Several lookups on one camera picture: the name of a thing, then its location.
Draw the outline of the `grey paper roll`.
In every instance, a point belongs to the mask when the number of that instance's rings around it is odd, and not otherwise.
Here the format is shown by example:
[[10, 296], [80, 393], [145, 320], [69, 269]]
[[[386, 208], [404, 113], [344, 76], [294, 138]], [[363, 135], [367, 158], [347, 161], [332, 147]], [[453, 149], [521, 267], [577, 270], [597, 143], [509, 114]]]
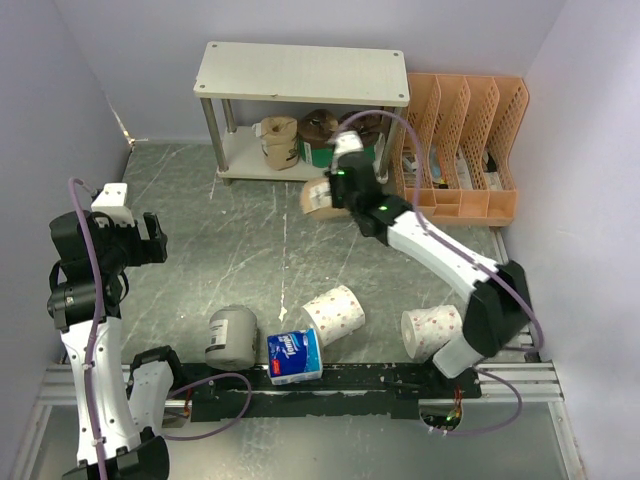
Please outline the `grey paper roll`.
[[205, 363], [222, 371], [241, 371], [256, 363], [257, 317], [242, 305], [229, 305], [209, 320], [210, 343]]

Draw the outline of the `tan cartoon paper roll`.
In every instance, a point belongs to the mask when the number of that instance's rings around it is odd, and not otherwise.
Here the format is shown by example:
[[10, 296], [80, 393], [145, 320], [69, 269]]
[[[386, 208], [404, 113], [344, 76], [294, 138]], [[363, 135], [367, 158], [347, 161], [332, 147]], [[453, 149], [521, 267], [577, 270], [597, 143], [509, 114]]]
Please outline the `tan cartoon paper roll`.
[[290, 116], [270, 116], [260, 122], [261, 148], [267, 166], [276, 171], [298, 162], [298, 122]]

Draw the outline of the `tan barcode paper roll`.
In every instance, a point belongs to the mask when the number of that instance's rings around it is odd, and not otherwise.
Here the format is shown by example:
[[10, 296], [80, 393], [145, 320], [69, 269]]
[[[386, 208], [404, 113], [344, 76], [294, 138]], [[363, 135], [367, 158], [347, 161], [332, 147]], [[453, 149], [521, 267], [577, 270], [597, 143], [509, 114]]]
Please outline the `tan barcode paper roll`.
[[330, 183], [326, 177], [307, 181], [300, 197], [302, 212], [317, 221], [348, 217], [346, 209], [334, 208], [330, 191]]

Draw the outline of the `blue Tempo tissue pack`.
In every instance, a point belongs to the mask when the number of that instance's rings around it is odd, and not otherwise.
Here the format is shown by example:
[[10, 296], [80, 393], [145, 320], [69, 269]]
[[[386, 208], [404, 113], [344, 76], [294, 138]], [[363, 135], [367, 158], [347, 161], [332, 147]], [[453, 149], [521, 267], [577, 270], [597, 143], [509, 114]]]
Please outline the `blue Tempo tissue pack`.
[[321, 349], [314, 329], [267, 337], [268, 374], [275, 386], [318, 380], [323, 374]]

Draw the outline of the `green brown paper roll labelled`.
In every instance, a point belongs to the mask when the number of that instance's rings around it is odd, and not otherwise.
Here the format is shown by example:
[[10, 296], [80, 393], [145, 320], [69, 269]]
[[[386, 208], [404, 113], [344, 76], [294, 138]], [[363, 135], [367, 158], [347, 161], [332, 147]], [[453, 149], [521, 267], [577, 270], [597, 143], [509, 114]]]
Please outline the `green brown paper roll labelled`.
[[382, 115], [368, 114], [353, 120], [347, 127], [343, 124], [352, 116], [359, 114], [359, 111], [349, 111], [345, 113], [338, 124], [338, 132], [355, 131], [362, 142], [364, 152], [371, 161], [376, 160], [376, 154], [379, 150], [380, 136], [383, 134], [385, 122]]

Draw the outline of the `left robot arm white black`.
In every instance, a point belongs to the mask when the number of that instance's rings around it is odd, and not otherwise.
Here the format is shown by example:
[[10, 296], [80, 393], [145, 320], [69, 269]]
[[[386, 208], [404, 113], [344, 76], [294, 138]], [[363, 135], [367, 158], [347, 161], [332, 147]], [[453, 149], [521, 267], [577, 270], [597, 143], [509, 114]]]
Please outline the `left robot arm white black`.
[[121, 301], [126, 269], [163, 263], [167, 237], [147, 213], [142, 238], [125, 207], [69, 212], [51, 221], [59, 259], [47, 302], [72, 368], [79, 422], [77, 465], [68, 479], [166, 479], [170, 458], [161, 435], [166, 399], [187, 375], [175, 351], [157, 347], [121, 362]]

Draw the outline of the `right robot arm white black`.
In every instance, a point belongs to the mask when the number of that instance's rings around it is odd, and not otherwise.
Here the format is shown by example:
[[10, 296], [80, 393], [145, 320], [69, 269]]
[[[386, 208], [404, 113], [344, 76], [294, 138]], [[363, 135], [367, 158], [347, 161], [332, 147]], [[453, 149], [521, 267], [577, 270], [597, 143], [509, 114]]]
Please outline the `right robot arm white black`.
[[387, 194], [362, 152], [336, 155], [325, 173], [332, 205], [346, 209], [360, 233], [400, 251], [444, 280], [467, 301], [462, 331], [432, 355], [426, 390], [443, 398], [459, 375], [495, 356], [536, 321], [523, 268], [498, 264], [455, 241], [403, 198]]

